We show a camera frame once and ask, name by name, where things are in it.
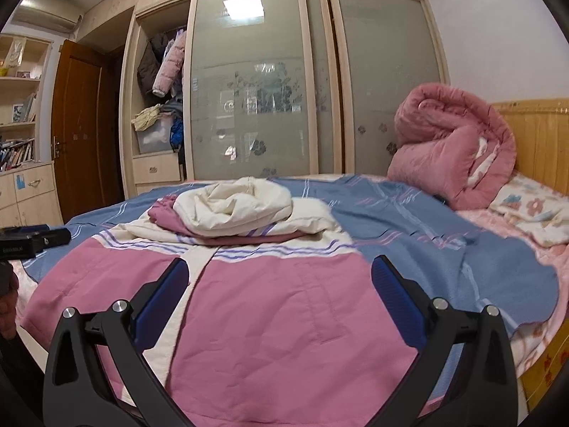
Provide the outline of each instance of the plastic storage box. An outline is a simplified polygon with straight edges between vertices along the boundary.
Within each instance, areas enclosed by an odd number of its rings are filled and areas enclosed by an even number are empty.
[[[137,131],[140,153],[171,151],[170,128],[173,123],[174,117],[170,116],[157,120],[154,125],[144,131]]]

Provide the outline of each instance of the air conditioner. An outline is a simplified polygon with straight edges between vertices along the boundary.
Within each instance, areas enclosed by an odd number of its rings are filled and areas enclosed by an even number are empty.
[[[75,30],[83,11],[67,0],[22,0],[14,21],[27,22],[56,32]]]

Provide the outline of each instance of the wardrobe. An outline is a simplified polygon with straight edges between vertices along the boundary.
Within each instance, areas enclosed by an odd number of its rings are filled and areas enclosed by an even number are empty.
[[[398,105],[448,77],[426,0],[137,0],[119,110],[126,197],[183,180],[177,153],[142,154],[131,124],[147,42],[179,27],[189,180],[385,175]]]

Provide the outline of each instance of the folded white quilt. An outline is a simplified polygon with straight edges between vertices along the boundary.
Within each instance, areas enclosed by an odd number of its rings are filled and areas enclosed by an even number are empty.
[[[336,223],[320,200],[291,197],[287,188],[253,177],[186,191],[174,211],[200,237],[251,236],[258,229],[269,236],[314,234]]]

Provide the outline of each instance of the door handle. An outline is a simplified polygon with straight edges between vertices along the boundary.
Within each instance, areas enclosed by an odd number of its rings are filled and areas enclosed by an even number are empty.
[[[51,139],[53,158],[57,159],[59,157],[59,145],[65,143],[59,142],[57,136],[52,136]]]

